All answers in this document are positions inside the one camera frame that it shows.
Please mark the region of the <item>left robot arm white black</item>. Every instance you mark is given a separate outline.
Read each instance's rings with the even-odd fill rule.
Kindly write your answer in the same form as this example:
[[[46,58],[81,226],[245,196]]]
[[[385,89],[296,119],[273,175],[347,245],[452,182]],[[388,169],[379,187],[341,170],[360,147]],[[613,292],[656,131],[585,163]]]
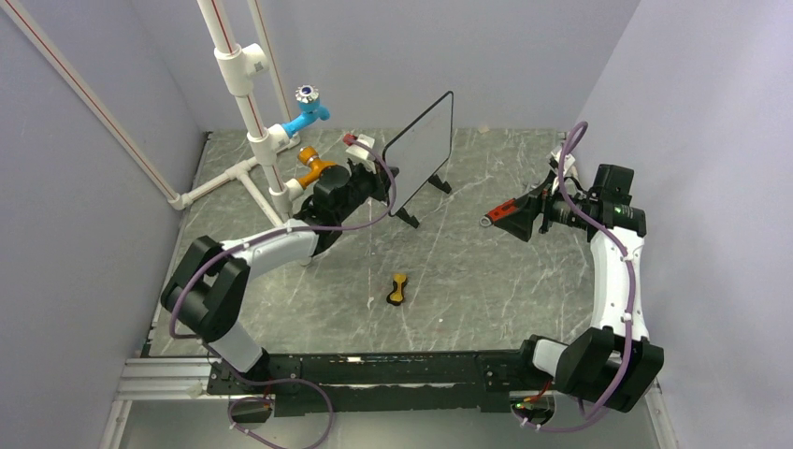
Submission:
[[[220,242],[195,239],[160,296],[173,324],[190,329],[232,367],[232,381],[247,393],[270,379],[270,355],[254,341],[239,314],[249,282],[288,263],[330,248],[347,231],[344,221],[372,198],[396,203],[397,167],[369,171],[349,162],[322,170],[293,218],[272,229]]]

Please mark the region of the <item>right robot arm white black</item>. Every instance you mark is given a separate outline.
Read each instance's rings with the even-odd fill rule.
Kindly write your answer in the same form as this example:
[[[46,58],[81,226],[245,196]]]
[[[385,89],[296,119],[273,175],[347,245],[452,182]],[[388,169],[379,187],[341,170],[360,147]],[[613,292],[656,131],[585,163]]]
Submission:
[[[633,177],[630,168],[601,165],[592,187],[566,200],[549,172],[481,219],[522,241],[554,224],[585,231],[595,270],[590,326],[570,344],[531,337],[515,375],[527,388],[551,377],[559,392],[622,413],[635,406],[664,363],[643,321],[640,261],[647,226],[645,212],[630,205]]]

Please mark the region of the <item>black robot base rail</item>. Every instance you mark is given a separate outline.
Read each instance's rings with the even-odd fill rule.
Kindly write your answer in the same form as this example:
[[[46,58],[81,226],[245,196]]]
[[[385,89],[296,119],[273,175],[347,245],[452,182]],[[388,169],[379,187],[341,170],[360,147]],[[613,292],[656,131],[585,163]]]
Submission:
[[[512,413],[532,424],[555,414],[549,375],[518,350],[272,355],[268,374],[241,381],[212,364],[212,396],[268,398],[277,417],[336,413],[475,410]]]

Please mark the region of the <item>small black-framed whiteboard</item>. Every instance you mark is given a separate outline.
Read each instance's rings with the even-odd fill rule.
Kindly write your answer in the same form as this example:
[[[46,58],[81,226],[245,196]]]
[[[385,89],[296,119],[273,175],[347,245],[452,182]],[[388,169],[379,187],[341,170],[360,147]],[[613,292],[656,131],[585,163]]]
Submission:
[[[448,91],[408,124],[382,150],[385,164],[397,170],[396,195],[390,216],[397,216],[425,185],[445,194],[451,185],[438,171],[450,160],[454,133],[454,93]]]

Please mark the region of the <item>yellow black eraser cloth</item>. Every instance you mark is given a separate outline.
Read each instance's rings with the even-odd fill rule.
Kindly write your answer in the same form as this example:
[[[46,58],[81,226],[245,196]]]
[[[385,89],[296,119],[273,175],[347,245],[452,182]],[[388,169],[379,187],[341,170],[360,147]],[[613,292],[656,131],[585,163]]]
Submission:
[[[405,287],[408,283],[408,276],[405,273],[395,273],[392,277],[392,290],[386,296],[386,302],[393,306],[400,306],[404,303]]]

